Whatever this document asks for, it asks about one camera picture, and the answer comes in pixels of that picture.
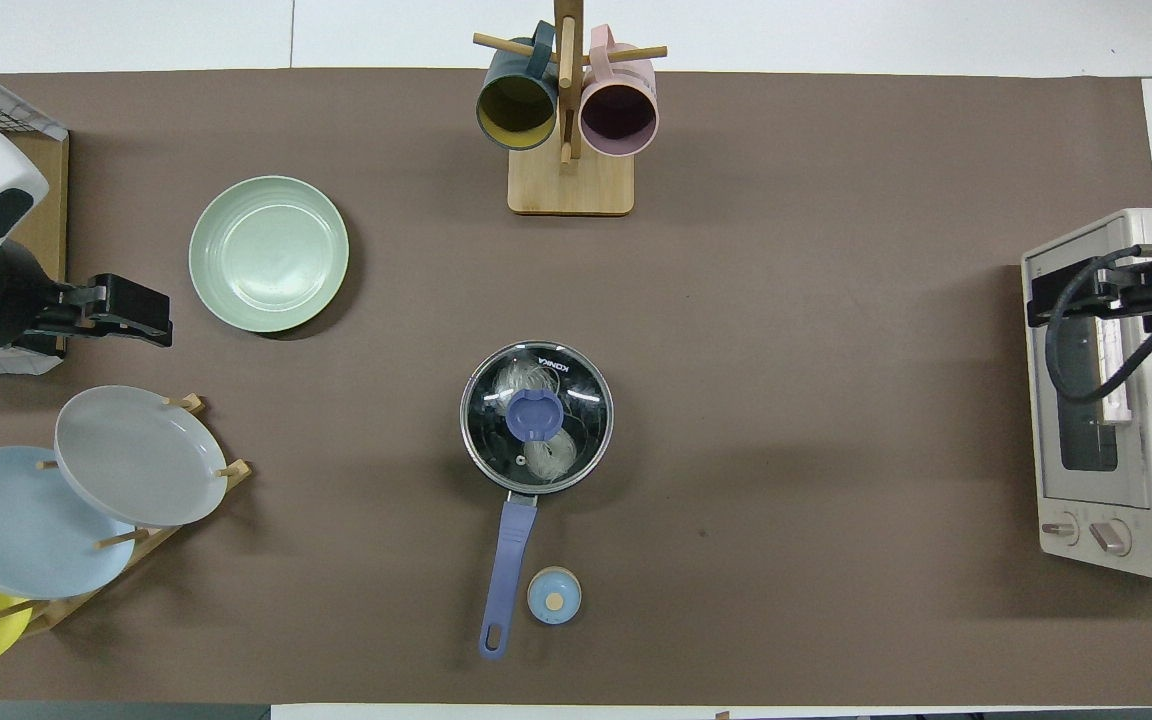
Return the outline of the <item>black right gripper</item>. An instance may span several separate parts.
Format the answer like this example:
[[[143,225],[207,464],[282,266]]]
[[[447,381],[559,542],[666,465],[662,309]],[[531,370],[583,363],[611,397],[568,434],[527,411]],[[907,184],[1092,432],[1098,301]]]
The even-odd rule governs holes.
[[[1087,263],[1073,263],[1028,281],[1026,324],[1030,328],[1049,323],[1061,291],[1085,266]],[[1117,319],[1149,314],[1152,314],[1152,272],[1149,272],[1147,263],[1097,270],[1091,278],[1075,286],[1064,311],[1066,319],[1074,316]]]

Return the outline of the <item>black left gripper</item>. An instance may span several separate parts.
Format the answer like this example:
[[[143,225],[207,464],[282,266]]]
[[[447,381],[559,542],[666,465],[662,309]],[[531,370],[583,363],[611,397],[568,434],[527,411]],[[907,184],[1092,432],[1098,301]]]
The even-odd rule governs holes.
[[[128,338],[160,348],[173,344],[172,301],[164,293],[113,273],[86,285],[56,283],[54,300],[31,324],[32,336]]]

